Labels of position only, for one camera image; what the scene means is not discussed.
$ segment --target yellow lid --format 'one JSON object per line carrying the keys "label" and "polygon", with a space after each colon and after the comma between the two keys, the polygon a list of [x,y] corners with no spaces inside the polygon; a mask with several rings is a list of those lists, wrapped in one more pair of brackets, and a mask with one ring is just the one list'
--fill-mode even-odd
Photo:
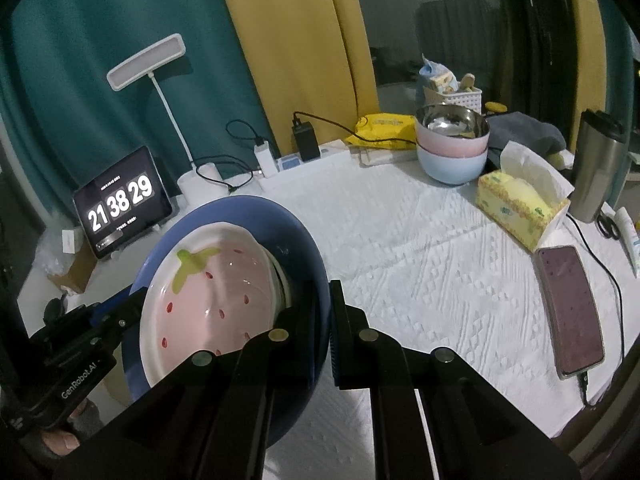
{"label": "yellow lid", "polygon": [[502,114],[507,111],[507,107],[502,103],[494,103],[493,101],[489,101],[484,103],[484,108],[486,108],[487,112],[492,112],[494,114]]}

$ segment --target digital clock display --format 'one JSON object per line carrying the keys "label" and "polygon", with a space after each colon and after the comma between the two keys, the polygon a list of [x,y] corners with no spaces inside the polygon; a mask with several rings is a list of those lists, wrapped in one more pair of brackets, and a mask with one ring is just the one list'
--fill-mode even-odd
{"label": "digital clock display", "polygon": [[172,212],[146,146],[127,155],[76,191],[74,203],[98,258],[132,241]]}

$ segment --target smartphone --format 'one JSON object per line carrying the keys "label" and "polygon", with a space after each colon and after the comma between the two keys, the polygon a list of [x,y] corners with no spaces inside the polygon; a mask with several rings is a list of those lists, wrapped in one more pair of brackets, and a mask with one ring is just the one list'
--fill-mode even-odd
{"label": "smartphone", "polygon": [[573,246],[539,249],[534,259],[549,312],[558,374],[564,379],[601,363],[600,319],[578,251]]}

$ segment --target yellow curtain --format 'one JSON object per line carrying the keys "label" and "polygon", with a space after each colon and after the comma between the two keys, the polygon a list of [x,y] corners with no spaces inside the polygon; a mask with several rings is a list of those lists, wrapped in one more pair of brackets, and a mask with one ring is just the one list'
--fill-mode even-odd
{"label": "yellow curtain", "polygon": [[578,40],[578,77],[574,124],[569,149],[575,152],[580,115],[587,108],[604,110],[607,97],[607,52],[598,0],[572,0]]}
{"label": "yellow curtain", "polygon": [[[294,110],[354,127],[379,111],[358,0],[226,0],[283,155],[296,152]],[[318,143],[347,134],[314,121]]]}

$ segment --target bowl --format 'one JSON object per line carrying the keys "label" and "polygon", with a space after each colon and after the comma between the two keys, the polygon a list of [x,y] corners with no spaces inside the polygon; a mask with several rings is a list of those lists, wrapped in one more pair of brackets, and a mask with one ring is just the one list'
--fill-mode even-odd
{"label": "bowl", "polygon": [[435,155],[469,158],[489,143],[489,124],[482,115],[458,105],[428,105],[418,110],[417,142]]}
{"label": "bowl", "polygon": [[453,158],[428,152],[420,145],[417,145],[416,149],[418,161],[424,172],[431,178],[452,186],[466,184],[478,178],[486,164],[488,152],[484,150],[484,153],[478,156]]}
{"label": "bowl", "polygon": [[285,296],[249,231],[227,222],[192,231],[165,256],[146,294],[140,357],[149,385],[199,350],[240,350],[273,327]]}
{"label": "bowl", "polygon": [[[229,222],[247,229],[254,239],[282,266],[293,288],[312,281],[318,292],[311,352],[305,357],[308,387],[276,388],[268,446],[277,442],[298,420],[318,384],[329,346],[331,295],[322,256],[302,222],[281,205],[258,196],[229,196],[207,203],[181,218],[153,248],[138,272],[130,293],[149,286],[164,258],[189,233],[214,222]],[[122,338],[122,363],[133,401],[150,389],[140,357],[140,325]]]}

